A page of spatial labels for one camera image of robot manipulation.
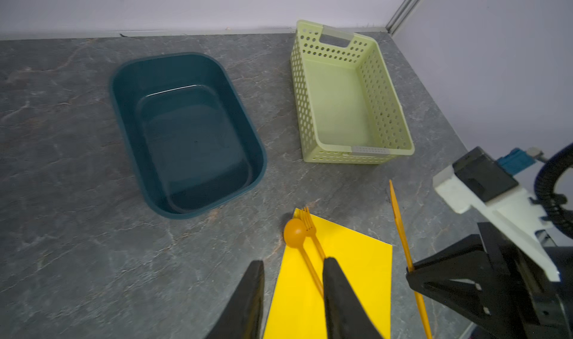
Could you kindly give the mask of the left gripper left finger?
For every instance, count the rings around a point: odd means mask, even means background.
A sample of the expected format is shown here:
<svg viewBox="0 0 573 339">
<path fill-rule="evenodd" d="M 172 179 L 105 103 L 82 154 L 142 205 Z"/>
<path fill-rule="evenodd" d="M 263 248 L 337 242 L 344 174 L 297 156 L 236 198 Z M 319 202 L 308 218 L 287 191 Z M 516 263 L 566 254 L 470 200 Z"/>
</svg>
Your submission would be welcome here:
<svg viewBox="0 0 573 339">
<path fill-rule="evenodd" d="M 264 263 L 252 261 L 206 338 L 259 338 L 264 285 Z"/>
</svg>

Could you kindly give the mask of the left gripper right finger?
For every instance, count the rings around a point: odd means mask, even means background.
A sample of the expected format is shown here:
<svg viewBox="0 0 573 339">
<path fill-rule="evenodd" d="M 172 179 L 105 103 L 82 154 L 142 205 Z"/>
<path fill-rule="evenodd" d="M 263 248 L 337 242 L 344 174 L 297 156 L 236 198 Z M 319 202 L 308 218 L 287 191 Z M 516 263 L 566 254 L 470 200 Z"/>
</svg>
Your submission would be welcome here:
<svg viewBox="0 0 573 339">
<path fill-rule="evenodd" d="M 322 278 L 328 338 L 382 338 L 335 258 L 325 259 Z"/>
</svg>

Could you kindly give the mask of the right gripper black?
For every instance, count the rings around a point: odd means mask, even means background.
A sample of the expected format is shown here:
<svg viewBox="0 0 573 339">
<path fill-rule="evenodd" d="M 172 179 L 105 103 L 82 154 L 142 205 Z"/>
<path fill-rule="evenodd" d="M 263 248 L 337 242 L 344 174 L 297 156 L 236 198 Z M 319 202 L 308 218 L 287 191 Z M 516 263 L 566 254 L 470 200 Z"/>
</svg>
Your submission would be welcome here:
<svg viewBox="0 0 573 339">
<path fill-rule="evenodd" d="M 494 338 L 572 337 L 572 248 L 549 246 L 557 282 L 491 223 L 414 264 L 414 291 L 449 307 Z"/>
</svg>

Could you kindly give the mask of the yellow paper napkin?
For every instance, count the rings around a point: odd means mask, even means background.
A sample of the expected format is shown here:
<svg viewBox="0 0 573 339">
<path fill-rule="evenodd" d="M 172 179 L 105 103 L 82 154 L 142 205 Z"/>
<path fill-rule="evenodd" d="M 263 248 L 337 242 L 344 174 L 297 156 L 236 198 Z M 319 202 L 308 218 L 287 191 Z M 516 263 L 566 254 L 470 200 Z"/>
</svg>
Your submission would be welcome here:
<svg viewBox="0 0 573 339">
<path fill-rule="evenodd" d="M 392 245 L 312 216 L 325 254 L 337 259 L 369 319 L 391 334 Z M 265 338 L 326 338 L 325 305 L 297 249 L 285 248 Z"/>
</svg>

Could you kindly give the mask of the orange plastic knife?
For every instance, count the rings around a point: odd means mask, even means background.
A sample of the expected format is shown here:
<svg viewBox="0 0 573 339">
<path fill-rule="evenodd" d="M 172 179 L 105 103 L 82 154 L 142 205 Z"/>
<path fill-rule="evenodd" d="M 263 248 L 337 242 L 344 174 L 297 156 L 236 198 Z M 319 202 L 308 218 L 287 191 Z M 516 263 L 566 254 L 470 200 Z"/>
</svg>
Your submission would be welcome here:
<svg viewBox="0 0 573 339">
<path fill-rule="evenodd" d="M 404 250 L 404 256 L 406 258 L 407 261 L 407 272 L 411 273 L 414 271 L 414 266 L 413 266 L 413 260 L 410 254 L 410 248 L 407 242 L 407 236 L 405 234 L 405 230 L 404 230 L 404 225 L 403 225 L 403 221 L 402 221 L 402 217 L 401 217 L 401 212 L 400 212 L 400 207 L 398 204 L 398 200 L 395 194 L 395 189 L 393 186 L 393 183 L 391 180 L 389 180 L 389 191 L 390 191 L 390 199 L 391 199 L 391 204 L 392 204 L 392 211 L 393 211 L 393 215 L 394 215 L 394 221 L 395 221 L 395 225 L 396 228 L 398 230 L 398 236 L 400 238 L 401 241 L 401 245 L 402 248 Z M 422 325 L 424 328 L 424 332 L 426 335 L 427 339 L 433 339 L 433 335 L 431 332 L 431 325 L 428 319 L 428 312 L 425 306 L 425 301 L 424 298 L 422 296 L 422 294 L 413 291 L 414 292 L 414 296 L 416 298 L 416 305 L 419 311 L 419 316 L 420 319 L 422 321 Z"/>
</svg>

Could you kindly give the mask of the orange plastic fork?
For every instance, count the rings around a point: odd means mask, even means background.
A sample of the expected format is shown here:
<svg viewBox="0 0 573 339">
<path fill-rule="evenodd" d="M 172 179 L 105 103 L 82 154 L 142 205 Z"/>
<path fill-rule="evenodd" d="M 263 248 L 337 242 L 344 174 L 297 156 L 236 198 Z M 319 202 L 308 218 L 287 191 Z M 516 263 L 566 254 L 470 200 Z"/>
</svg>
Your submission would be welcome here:
<svg viewBox="0 0 573 339">
<path fill-rule="evenodd" d="M 325 261 L 326 255 L 317 237 L 317 229 L 312 220 L 312 216 L 310 215 L 309 207 L 304 207 L 301 210 L 300 219 L 302 220 L 305 226 L 306 236 L 313 241 L 314 246 L 316 247 L 316 251 L 318 252 L 321 260 Z"/>
</svg>

